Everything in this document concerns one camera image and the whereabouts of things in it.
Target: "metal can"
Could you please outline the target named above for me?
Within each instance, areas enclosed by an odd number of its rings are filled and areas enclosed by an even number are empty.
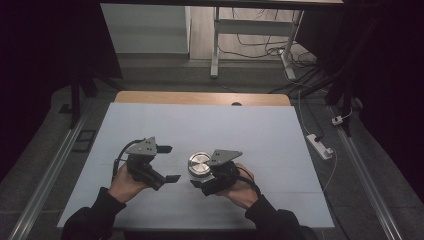
[[[188,159],[188,172],[194,179],[203,180],[210,176],[210,168],[206,162],[211,156],[205,152],[197,152]]]

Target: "white cable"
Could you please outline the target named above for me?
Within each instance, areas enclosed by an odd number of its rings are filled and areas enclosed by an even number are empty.
[[[302,116],[302,109],[300,108],[300,90],[299,90],[299,92],[298,92],[298,94],[297,94],[297,97],[298,97],[298,103],[299,103],[299,114],[300,114],[300,119],[302,120],[302,126],[303,126],[303,128],[305,129],[305,131],[308,133],[308,135],[311,135],[311,133],[308,131],[308,129],[306,129],[306,127],[305,127],[305,123],[303,123],[303,116]]]
[[[352,114],[352,107],[350,107],[350,113],[347,116],[342,117],[342,119],[349,117],[351,114]]]
[[[331,176],[330,176],[330,178],[328,179],[328,182],[327,182],[327,184],[325,185],[325,187],[324,187],[324,189],[322,190],[322,192],[324,192],[324,191],[325,191],[325,189],[327,189],[328,184],[330,184],[330,181],[331,181],[331,179],[333,178],[333,174],[334,174],[334,172],[336,171],[336,167],[337,167],[337,152],[336,152],[336,150],[335,150],[334,148],[332,148],[331,150],[333,150],[334,155],[336,155],[336,160],[335,160],[335,162],[334,162],[333,172],[331,173]]]

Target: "aluminum rail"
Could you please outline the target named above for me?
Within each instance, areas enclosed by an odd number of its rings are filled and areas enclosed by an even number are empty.
[[[71,151],[72,145],[75,139],[78,137],[82,126],[84,125],[87,115],[91,110],[94,100],[87,99],[84,104],[82,115],[80,120],[76,123],[75,127],[66,134],[59,150],[47,167],[46,172],[41,178],[40,183],[32,194],[28,201],[24,211],[22,212],[19,220],[17,221],[12,233],[8,240],[24,240],[28,237],[34,222],[36,221],[38,214],[40,213],[47,197],[52,189],[56,179],[60,173],[60,170],[65,163],[69,152]]]
[[[332,108],[329,107],[329,111],[334,116],[336,116]],[[351,159],[352,164],[355,167],[356,173],[358,174],[358,177],[361,180],[362,186],[364,187],[368,199],[370,200],[371,205],[374,207],[377,217],[380,220],[380,224],[383,227],[384,232],[386,233],[387,239],[402,240],[403,238],[393,219],[393,216],[390,213],[386,202],[378,191],[378,188],[375,185],[374,180],[372,179],[371,174],[368,171],[368,168],[365,165],[361,155],[359,154],[354,141],[352,140],[352,138],[346,135],[346,133],[341,127],[338,127],[337,131],[349,155],[349,158]]]

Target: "black curtain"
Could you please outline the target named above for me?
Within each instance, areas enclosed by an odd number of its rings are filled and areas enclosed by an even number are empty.
[[[0,34],[3,178],[43,122],[53,92],[78,72],[122,74],[97,1],[1,1]]]
[[[358,63],[360,118],[424,202],[421,2],[393,1]]]

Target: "dark background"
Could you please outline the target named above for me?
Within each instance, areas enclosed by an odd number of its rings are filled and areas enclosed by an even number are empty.
[[[122,78],[97,1],[0,3],[1,179],[50,109],[52,94],[100,72]]]
[[[354,69],[354,95],[364,106],[361,120],[421,200],[423,12],[422,3],[393,1]],[[330,74],[340,67],[369,14],[306,13],[298,41]],[[0,34],[3,178],[42,123],[53,92],[69,85],[78,72],[95,69],[108,77],[122,76],[96,1],[2,1]],[[302,42],[302,34],[310,45]]]

